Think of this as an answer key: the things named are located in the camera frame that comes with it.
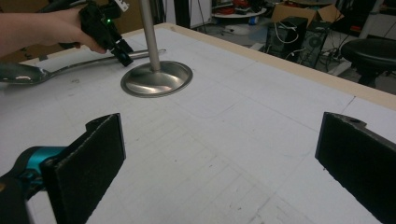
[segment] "shelf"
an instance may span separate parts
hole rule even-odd
[[[219,13],[213,13],[212,16],[216,18],[226,18],[226,19],[247,18],[247,17],[260,16],[266,10],[267,10],[266,8],[263,8],[260,12],[249,12],[246,15],[239,15],[239,14],[223,15]]]

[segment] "floor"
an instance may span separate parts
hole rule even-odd
[[[260,18],[256,25],[248,25],[245,21],[222,20],[215,23],[207,24],[197,28],[197,31],[236,43],[247,48],[260,50],[265,45],[267,35],[268,18]],[[243,31],[248,30],[246,35],[231,34],[224,32],[227,25],[236,25]],[[355,36],[349,36],[335,31],[331,31],[323,45],[323,55],[319,58],[315,69],[328,73],[330,76],[338,76],[353,82],[358,82],[360,75],[351,68],[347,61],[342,57],[332,56],[329,58],[329,52],[335,52],[336,49],[349,40],[356,39]],[[376,80],[376,88],[396,95],[396,75],[382,74]]]

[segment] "metal rod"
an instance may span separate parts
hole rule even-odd
[[[140,0],[143,28],[148,45],[148,56],[154,73],[161,70],[160,57],[158,56],[157,42],[154,33],[154,24],[151,16],[151,8],[148,0]]]

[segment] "white tabletop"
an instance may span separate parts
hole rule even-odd
[[[250,49],[225,49],[209,37],[161,27],[156,36],[167,50],[161,61],[193,71],[191,84],[169,96],[121,89],[123,75],[149,59],[88,65],[36,86],[0,85],[1,174],[26,148],[68,146],[85,123],[120,113],[127,158],[88,223],[378,223],[314,155],[325,111],[361,119],[396,142],[396,101],[379,105],[337,90],[338,81],[291,72],[326,76],[312,69],[252,59]],[[146,48],[141,33],[127,41]],[[36,65],[55,70],[95,57],[72,50]],[[29,206],[36,223],[55,222],[46,192]]]

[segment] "round metal base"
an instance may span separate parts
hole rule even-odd
[[[192,80],[191,69],[176,62],[160,62],[161,70],[153,72],[150,63],[145,63],[127,72],[121,87],[138,97],[160,97],[186,87]]]

